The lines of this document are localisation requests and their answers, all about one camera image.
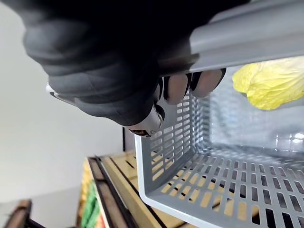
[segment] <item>wooden slat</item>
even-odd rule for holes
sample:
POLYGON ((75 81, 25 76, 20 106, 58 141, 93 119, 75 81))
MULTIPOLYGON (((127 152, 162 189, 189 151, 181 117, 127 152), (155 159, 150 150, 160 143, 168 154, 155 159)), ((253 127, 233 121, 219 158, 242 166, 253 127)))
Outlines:
POLYGON ((126 156, 116 157, 114 160, 127 178, 132 179, 137 176, 137 166, 134 155, 129 154, 126 156))
MULTIPOLYGON (((130 182, 138 190, 137 178, 133 178, 132 180, 130 180, 130 182)), ((184 221, 182 221, 174 216, 168 215, 167 213, 162 212, 161 210, 158 210, 155 208, 152 208, 152 209, 168 228, 178 227, 184 223, 184 221)))
POLYGON ((121 175, 111 159, 104 157, 102 158, 102 162, 138 226, 140 228, 161 228, 155 217, 133 191, 132 187, 121 175))
POLYGON ((31 200, 21 200, 14 212, 12 213, 9 222, 5 228, 20 228, 25 226, 25 220, 29 216, 31 200))
POLYGON ((127 224, 124 221, 123 215, 120 212, 113 195, 106 183, 100 183, 97 185, 102 193, 106 208, 109 211, 111 221, 115 228, 128 228, 127 224))
MULTIPOLYGON (((94 178, 93 178, 93 173, 92 173, 92 170, 91 170, 91 169, 90 169, 90 175, 91 175, 92 180, 94 180, 94 178)), ((96 186, 95 183, 94 183, 94 188, 95 188, 96 194, 98 194, 97 186, 96 186)), ((106 215, 105 215, 105 211, 104 211, 104 206, 105 206, 105 205, 103 205, 103 204, 101 203, 101 200, 100 200, 99 197, 97 197, 97 202, 98 202, 98 204, 99 204, 100 214, 101 214, 101 216, 102 216, 102 218, 103 218, 103 221, 104 221, 104 226, 105 226, 106 228, 110 228, 109 223, 108 223, 108 220, 107 220, 107 217, 106 217, 106 215)))

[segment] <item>robotic hand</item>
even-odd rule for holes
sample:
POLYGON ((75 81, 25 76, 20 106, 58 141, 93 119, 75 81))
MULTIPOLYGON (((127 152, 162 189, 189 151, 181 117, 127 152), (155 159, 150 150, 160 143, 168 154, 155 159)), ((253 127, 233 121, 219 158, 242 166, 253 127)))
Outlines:
POLYGON ((217 13, 249 0, 5 0, 26 27, 27 54, 49 75, 47 90, 89 115, 141 136, 165 118, 160 97, 204 97, 225 70, 160 78, 157 57, 217 13))
POLYGON ((226 69, 221 69, 160 78, 150 113, 140 123, 127 128, 140 136, 152 136, 159 131, 165 118, 164 110, 157 104, 162 93, 164 100, 170 105, 180 103, 188 89, 196 97, 205 97, 218 86, 225 72, 226 69))

